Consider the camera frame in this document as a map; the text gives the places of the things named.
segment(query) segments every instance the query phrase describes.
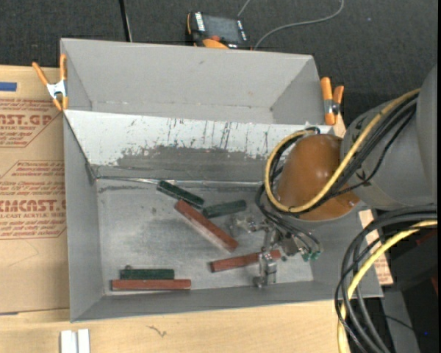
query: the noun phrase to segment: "black cable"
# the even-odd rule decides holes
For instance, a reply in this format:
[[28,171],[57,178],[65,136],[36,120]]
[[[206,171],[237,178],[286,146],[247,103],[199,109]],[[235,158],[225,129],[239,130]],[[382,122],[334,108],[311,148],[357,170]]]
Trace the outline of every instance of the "black cable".
[[132,42],[132,34],[131,29],[129,28],[129,19],[127,18],[126,5],[124,4],[124,0],[119,0],[119,9],[121,11],[121,19],[123,20],[124,36],[126,38],[126,42]]
[[344,170],[342,177],[337,180],[337,182],[330,189],[330,193],[336,192],[339,190],[345,183],[349,180],[349,178],[355,173],[355,171],[361,166],[364,160],[369,156],[369,154],[374,150],[379,142],[391,131],[397,123],[401,121],[402,118],[408,117],[415,113],[414,104],[409,106],[408,103],[412,103],[414,99],[410,99],[405,104],[401,104],[397,106],[397,110],[393,110],[393,113],[390,113],[379,125],[377,130],[370,136],[367,140],[366,144],[362,147],[362,149],[355,155],[353,161],[348,164],[347,168]]
[[[338,294],[340,292],[340,289],[342,289],[343,292],[343,302],[345,303],[345,308],[348,310],[348,316],[353,321],[354,327],[356,328],[357,332],[364,338],[366,343],[370,342],[370,338],[368,337],[367,333],[363,330],[360,323],[357,321],[356,315],[354,314],[353,308],[351,307],[350,300],[347,296],[347,277],[348,275],[353,271],[356,270],[356,267],[358,266],[359,262],[362,260],[362,258],[369,253],[371,248],[375,246],[380,240],[375,240],[372,244],[368,245],[362,252],[359,252],[359,247],[362,245],[363,240],[365,239],[365,236],[372,232],[375,229],[378,229],[380,227],[390,225],[390,224],[397,224],[401,222],[409,222],[409,221],[422,221],[426,219],[431,219],[435,217],[434,212],[436,211],[436,206],[423,206],[423,207],[408,207],[408,208],[402,208],[401,210],[392,211],[390,213],[383,214],[380,218],[376,219],[373,223],[369,224],[365,229],[363,229],[362,232],[360,232],[354,240],[351,242],[350,246],[348,247],[345,257],[342,263],[342,277],[340,279],[340,282],[337,286],[337,289],[335,291],[335,308],[338,314],[338,317],[340,321],[343,323],[343,326],[347,329],[348,333],[353,334],[351,328],[346,324],[346,322],[343,320],[340,312],[340,305],[339,305],[339,299]],[[346,268],[346,265],[350,259],[351,251],[354,251],[354,261],[353,264]],[[380,352],[379,348],[376,347],[375,344],[371,343],[368,344],[373,351]]]
[[[308,213],[311,210],[314,210],[327,202],[329,199],[332,199],[336,196],[339,196],[342,193],[340,191],[340,188],[342,188],[345,183],[351,178],[351,176],[356,172],[356,170],[360,167],[360,165],[364,162],[365,158],[371,153],[372,150],[376,147],[376,145],[382,140],[385,135],[395,127],[395,125],[405,117],[409,117],[415,113],[415,106],[409,106],[412,102],[415,101],[415,97],[408,99],[407,101],[403,102],[402,104],[398,105],[392,112],[388,113],[387,116],[384,118],[383,122],[379,124],[379,126],[373,131],[373,133],[370,135],[370,137],[367,139],[365,145],[362,147],[362,149],[355,154],[354,158],[350,163],[346,166],[345,170],[343,171],[342,176],[336,181],[336,183],[330,188],[330,190],[323,195],[323,197],[318,200],[314,205],[312,205],[310,208],[303,210],[300,213],[296,213],[295,215],[300,217],[302,213]],[[403,127],[401,126],[401,129],[398,129],[398,133],[401,132]],[[397,135],[395,135],[392,138],[392,142],[397,138]]]
[[376,163],[376,166],[374,166],[374,169],[371,171],[369,176],[367,176],[365,179],[363,179],[362,182],[360,182],[360,183],[357,183],[357,184],[352,185],[352,186],[347,187],[347,188],[343,188],[342,190],[339,190],[339,191],[335,191],[333,193],[330,193],[329,195],[325,195],[320,200],[320,204],[323,204],[323,203],[327,202],[328,200],[333,199],[334,197],[337,197],[339,195],[343,195],[344,193],[347,193],[347,192],[349,192],[351,190],[354,190],[355,188],[358,188],[358,187],[360,187],[362,185],[367,184],[377,174],[377,171],[379,170],[379,168],[381,167],[382,162],[384,161],[384,157],[385,157],[387,151],[392,146],[394,141],[397,139],[397,137],[401,133],[401,131],[404,130],[404,128],[409,124],[409,122],[415,116],[415,113],[416,113],[416,110],[413,110],[412,113],[409,114],[409,116],[406,118],[405,122],[403,122],[402,125],[395,131],[394,135],[391,137],[391,139],[389,140],[387,145],[384,147],[384,149],[383,149],[383,151],[382,151],[381,155],[379,156],[379,159],[378,159],[378,161]]
[[[264,191],[265,191],[265,185],[261,185],[255,196],[255,204],[258,206],[259,210],[266,217],[266,219],[268,219],[269,221],[273,222],[274,224],[278,225],[282,229],[286,230],[290,234],[300,239],[301,242],[305,245],[306,249],[309,250],[309,252],[323,251],[322,244],[312,233],[306,231],[305,229],[295,227],[292,224],[289,224],[287,221],[283,220],[281,216],[275,215],[272,212],[266,210],[265,206],[261,204],[261,196]],[[317,250],[312,250],[312,247],[304,239],[301,239],[301,237],[311,240],[312,243],[314,243],[317,246]]]
[[[432,215],[427,215],[425,216],[424,219],[428,219],[428,218],[433,218]],[[395,233],[400,232],[401,230],[405,230],[404,229],[397,229],[391,233],[387,233],[385,236],[393,236]],[[360,325],[360,323],[357,321],[356,315],[354,314],[353,308],[351,306],[351,301],[348,299],[347,297],[347,293],[346,290],[348,289],[348,284],[346,284],[346,279],[347,276],[353,271],[355,270],[355,265],[360,262],[364,257],[366,257],[370,250],[377,244],[380,243],[381,240],[380,239],[376,239],[374,240],[372,243],[370,243],[369,245],[366,246],[366,248],[360,252],[357,257],[356,257],[356,263],[351,265],[350,267],[348,267],[343,273],[342,273],[342,277],[341,280],[339,282],[339,285],[337,286],[336,290],[335,290],[335,295],[334,295],[334,303],[335,303],[335,309],[337,311],[338,314],[338,318],[340,320],[340,322],[343,324],[343,326],[345,327],[345,329],[348,331],[350,337],[355,340],[359,340],[358,337],[354,334],[353,329],[351,328],[351,326],[345,321],[343,320],[343,317],[341,316],[341,312],[340,312],[340,305],[339,305],[339,292],[340,292],[340,288],[343,289],[343,301],[345,302],[345,308],[348,311],[348,317],[351,319],[351,321],[353,322],[353,327],[355,327],[356,331],[360,334],[360,335],[364,335],[367,337],[366,332],[364,331],[364,329],[362,328],[362,326]]]
[[[359,248],[362,245],[362,242],[365,239],[365,236],[367,234],[369,234],[373,230],[378,229],[382,226],[386,226],[387,224],[394,224],[394,223],[398,223],[398,222],[424,220],[424,219],[428,219],[428,218],[433,218],[434,215],[431,215],[428,212],[434,212],[435,208],[436,208],[435,206],[408,207],[408,208],[402,208],[401,210],[391,211],[391,212],[383,214],[380,218],[376,219],[371,224],[369,224],[366,228],[364,228],[353,239],[350,246],[346,250],[346,253],[345,253],[345,256],[343,259],[343,264],[342,264],[342,278],[339,282],[338,288],[343,285],[344,281],[346,280],[346,277],[353,271],[356,264],[358,263],[356,261],[355,263],[353,263],[353,265],[350,265],[349,267],[346,268],[346,263],[350,260],[351,252],[354,250],[355,247]],[[366,254],[368,252],[368,250],[369,250],[369,248],[366,248],[363,251],[364,254]],[[363,256],[360,255],[358,260],[362,260],[362,258],[363,258]]]

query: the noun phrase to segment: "black electronic device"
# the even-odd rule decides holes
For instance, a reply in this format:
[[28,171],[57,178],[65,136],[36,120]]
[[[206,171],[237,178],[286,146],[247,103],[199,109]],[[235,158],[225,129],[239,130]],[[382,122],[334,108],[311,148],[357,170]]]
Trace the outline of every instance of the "black electronic device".
[[188,42],[197,47],[251,49],[242,21],[239,19],[189,12],[186,33]]

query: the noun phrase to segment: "white plastic piece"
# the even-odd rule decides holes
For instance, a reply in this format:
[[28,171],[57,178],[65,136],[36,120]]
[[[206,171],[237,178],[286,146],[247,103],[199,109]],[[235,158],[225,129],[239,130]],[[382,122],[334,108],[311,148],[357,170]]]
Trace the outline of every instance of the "white plastic piece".
[[79,329],[60,333],[60,353],[90,353],[90,331]]

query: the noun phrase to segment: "cardboard sheet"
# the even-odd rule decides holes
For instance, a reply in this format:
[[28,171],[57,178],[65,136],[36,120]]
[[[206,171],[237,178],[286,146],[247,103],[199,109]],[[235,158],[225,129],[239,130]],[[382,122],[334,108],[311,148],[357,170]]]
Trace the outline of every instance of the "cardboard sheet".
[[0,313],[68,307],[62,114],[31,66],[0,81]]

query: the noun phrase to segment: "yellow cable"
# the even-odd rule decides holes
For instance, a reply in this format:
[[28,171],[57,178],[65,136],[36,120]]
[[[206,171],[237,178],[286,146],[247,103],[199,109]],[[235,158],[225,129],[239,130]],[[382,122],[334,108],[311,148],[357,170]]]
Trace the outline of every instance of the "yellow cable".
[[299,131],[296,134],[293,134],[291,136],[288,136],[285,138],[281,143],[279,143],[271,152],[268,160],[266,161],[266,169],[265,169],[265,192],[268,196],[268,199],[270,202],[278,209],[283,212],[289,212],[289,213],[299,213],[304,210],[309,209],[314,204],[316,204],[322,197],[326,194],[326,192],[332,187],[332,185],[337,181],[338,177],[342,174],[347,164],[351,161],[354,154],[357,152],[359,146],[361,145],[362,141],[369,135],[369,132],[372,128],[374,128],[375,125],[382,119],[383,116],[385,116],[391,109],[398,106],[399,104],[405,102],[407,99],[413,97],[415,94],[417,94],[420,91],[420,89],[415,89],[413,91],[410,91],[408,93],[405,93],[404,95],[394,99],[391,101],[386,107],[384,107],[381,111],[379,111],[378,114],[371,120],[371,122],[365,127],[365,129],[362,131],[361,135],[359,135],[356,142],[353,144],[353,146],[350,148],[349,152],[346,154],[345,158],[343,158],[343,161],[338,166],[337,170],[334,172],[334,174],[330,177],[329,181],[325,184],[325,186],[322,188],[322,190],[314,197],[312,200],[307,202],[306,204],[303,204],[301,206],[297,207],[288,207],[287,205],[282,204],[273,194],[273,191],[271,190],[270,186],[270,167],[273,162],[273,158],[275,157],[276,153],[284,142],[290,140],[292,137],[295,137],[294,135],[297,135],[299,132],[303,132],[301,135],[306,133],[305,131]]
[[[371,256],[369,256],[369,258],[365,261],[365,263],[362,265],[362,267],[359,269],[359,271],[351,280],[347,292],[348,298],[350,299],[353,296],[353,293],[356,287],[358,286],[359,282],[364,277],[364,275],[369,270],[369,268],[372,266],[372,264],[374,264],[374,262],[377,260],[378,257],[380,257],[383,253],[385,253],[390,247],[394,246],[398,241],[410,236],[411,234],[416,233],[418,230],[420,230],[419,228],[434,224],[437,224],[437,220],[426,220],[414,224],[410,227],[410,230],[405,230],[403,232],[399,232],[395,234],[393,237],[387,240],[382,246],[380,246],[377,250],[375,250],[374,253]],[[345,320],[346,308],[344,303],[341,305],[340,314],[343,317],[343,320]],[[342,325],[341,321],[338,321],[337,337],[338,337],[338,347],[340,349],[340,353],[347,352],[348,339],[346,337],[345,327]]]

